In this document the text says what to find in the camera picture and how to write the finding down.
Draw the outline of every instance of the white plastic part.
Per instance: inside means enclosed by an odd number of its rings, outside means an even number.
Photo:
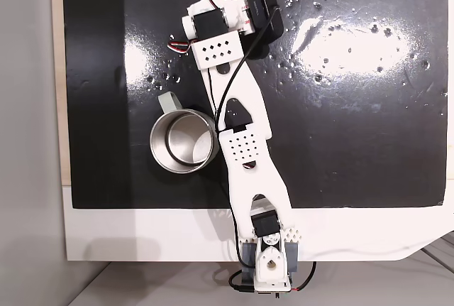
[[[217,65],[241,59],[244,56],[240,36],[236,31],[195,42],[192,44],[192,51],[199,70],[214,67],[216,71]]]
[[[254,25],[248,15],[248,0],[213,0],[213,2],[222,10],[229,31],[238,31],[243,35],[255,32]],[[188,7],[188,15],[182,17],[184,32],[188,40],[196,38],[196,29],[192,17],[211,10],[214,10],[214,8],[207,0],[198,1]]]
[[[287,273],[285,245],[281,240],[281,235],[277,236],[282,251],[277,250],[274,246],[269,246],[261,251],[261,241],[264,241],[265,238],[259,239],[255,253],[254,274],[254,289],[257,292],[289,292],[292,288]]]
[[[279,239],[280,239],[279,233],[274,233],[262,237],[262,241],[264,241],[268,246],[274,246],[277,242],[279,242]]]
[[[191,16],[182,17],[183,29],[188,40],[194,40],[197,36],[196,28]]]
[[[264,195],[274,206],[283,229],[294,226],[292,206],[287,187],[268,152],[263,133],[256,124],[246,125],[246,130],[220,132],[219,142],[228,167],[230,202],[241,237],[254,237],[250,218],[254,196]],[[255,161],[255,167],[247,169],[244,163]]]

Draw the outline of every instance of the black wire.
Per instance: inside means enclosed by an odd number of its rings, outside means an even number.
[[[309,273],[306,281],[304,281],[299,287],[295,288],[294,290],[296,290],[297,292],[299,292],[300,290],[302,290],[303,288],[305,288],[312,280],[312,278],[314,277],[314,273],[315,273],[315,270],[316,270],[316,267],[317,267],[317,261],[314,261],[312,263],[312,269],[311,269],[311,272]]]
[[[451,268],[448,266],[446,263],[444,263],[442,260],[437,258],[435,255],[433,255],[430,251],[428,251],[425,248],[421,248],[421,251],[425,253],[427,256],[429,256],[432,260],[437,261],[439,264],[441,264],[444,268],[446,268],[448,271],[450,271],[452,274],[454,274],[454,268]]]
[[[268,18],[267,20],[267,23],[265,24],[265,26],[262,28],[262,30],[258,33],[257,37],[254,39],[253,43],[250,45],[250,47],[248,48],[248,50],[246,50],[246,53],[244,54],[243,58],[241,59],[240,63],[238,64],[238,66],[236,67],[236,69],[233,71],[233,74],[232,74],[232,77],[230,78],[230,80],[228,81],[228,84],[226,86],[226,89],[224,90],[224,93],[222,94],[222,98],[221,98],[221,101],[219,102],[219,106],[218,106],[218,113],[216,114],[216,118],[214,119],[214,126],[216,128],[216,132],[219,133],[219,118],[221,118],[221,112],[222,112],[222,106],[226,100],[226,97],[227,97],[227,93],[228,93],[228,90],[230,89],[230,86],[232,85],[233,83],[233,80],[235,79],[236,75],[238,74],[238,72],[240,71],[240,68],[241,66],[243,65],[243,63],[246,61],[246,58],[249,56],[250,52],[253,51],[253,49],[255,48],[255,46],[259,43],[260,39],[263,37],[263,35],[265,34],[265,31],[268,29],[268,26],[270,26],[270,23],[273,19],[273,17],[275,17],[275,14],[276,12],[279,10],[279,6],[275,6],[272,10],[272,13],[270,14],[270,17]]]
[[[241,270],[239,270],[238,272],[235,272],[234,274],[232,274],[230,276],[230,278],[228,279],[228,284],[230,285],[230,287],[232,287],[234,290],[238,290],[240,288],[239,285],[236,285],[233,283],[233,279],[236,278],[237,276],[239,276],[241,274]]]
[[[211,95],[211,102],[213,103],[213,107],[214,107],[214,115],[217,115],[218,109],[216,108],[216,103],[214,102],[213,82],[211,81],[210,69],[208,69],[208,82],[210,84],[210,95]]]

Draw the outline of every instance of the perforated plate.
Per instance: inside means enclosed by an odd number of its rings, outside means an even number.
[[[297,243],[301,241],[301,234],[298,230],[298,228],[288,228],[285,230],[281,230],[281,236],[284,239],[284,242],[291,242],[291,243]],[[238,243],[240,245],[242,244],[256,244],[258,242],[257,237],[254,237],[252,239],[244,239],[242,237],[238,238]]]
[[[286,229],[294,226],[292,206],[287,187],[268,152],[265,137],[254,123],[246,130],[233,130],[219,134],[219,143],[228,167],[230,202],[238,223],[240,235],[254,237],[250,210],[254,196],[264,195],[276,209],[281,225]],[[244,165],[255,161],[249,168]]]
[[[192,51],[199,70],[241,59],[244,56],[238,31],[196,42],[192,45]]]

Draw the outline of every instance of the stainless steel mug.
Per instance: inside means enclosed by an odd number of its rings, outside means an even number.
[[[219,150],[214,120],[183,109],[173,92],[158,97],[164,114],[150,134],[153,157],[172,173],[192,173],[205,167]]]

